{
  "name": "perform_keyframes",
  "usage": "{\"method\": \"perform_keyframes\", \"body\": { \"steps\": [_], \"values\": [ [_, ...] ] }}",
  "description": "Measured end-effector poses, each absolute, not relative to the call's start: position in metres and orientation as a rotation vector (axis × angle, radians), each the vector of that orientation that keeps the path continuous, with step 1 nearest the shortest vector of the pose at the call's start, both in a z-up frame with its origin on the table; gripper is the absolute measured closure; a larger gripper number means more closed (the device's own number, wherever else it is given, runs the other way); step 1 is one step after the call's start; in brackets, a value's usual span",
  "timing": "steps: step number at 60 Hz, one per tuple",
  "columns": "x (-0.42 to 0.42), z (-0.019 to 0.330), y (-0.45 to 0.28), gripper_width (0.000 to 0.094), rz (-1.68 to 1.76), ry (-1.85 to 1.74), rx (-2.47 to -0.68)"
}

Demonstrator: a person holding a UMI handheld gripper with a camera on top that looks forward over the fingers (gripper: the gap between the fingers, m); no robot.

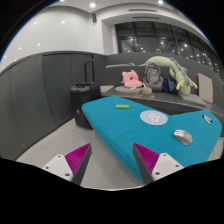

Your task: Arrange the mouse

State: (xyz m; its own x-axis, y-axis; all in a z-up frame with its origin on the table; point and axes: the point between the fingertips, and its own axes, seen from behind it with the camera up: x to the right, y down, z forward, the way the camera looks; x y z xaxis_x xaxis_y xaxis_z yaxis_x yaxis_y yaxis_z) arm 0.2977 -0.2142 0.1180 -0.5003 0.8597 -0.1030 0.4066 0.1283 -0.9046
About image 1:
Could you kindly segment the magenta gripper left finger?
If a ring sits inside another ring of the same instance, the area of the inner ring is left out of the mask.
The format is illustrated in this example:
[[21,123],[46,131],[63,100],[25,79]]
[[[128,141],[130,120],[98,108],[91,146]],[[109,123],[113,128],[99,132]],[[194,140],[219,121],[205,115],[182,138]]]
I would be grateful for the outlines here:
[[91,153],[91,144],[88,143],[67,155],[57,154],[42,169],[76,185],[80,185]]

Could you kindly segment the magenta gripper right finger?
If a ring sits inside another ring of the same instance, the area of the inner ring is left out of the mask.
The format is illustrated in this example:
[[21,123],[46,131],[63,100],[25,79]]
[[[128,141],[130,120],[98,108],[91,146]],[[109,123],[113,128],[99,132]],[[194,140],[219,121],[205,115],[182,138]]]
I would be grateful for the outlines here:
[[145,184],[183,169],[183,166],[168,153],[158,154],[137,143],[133,144],[132,152]]

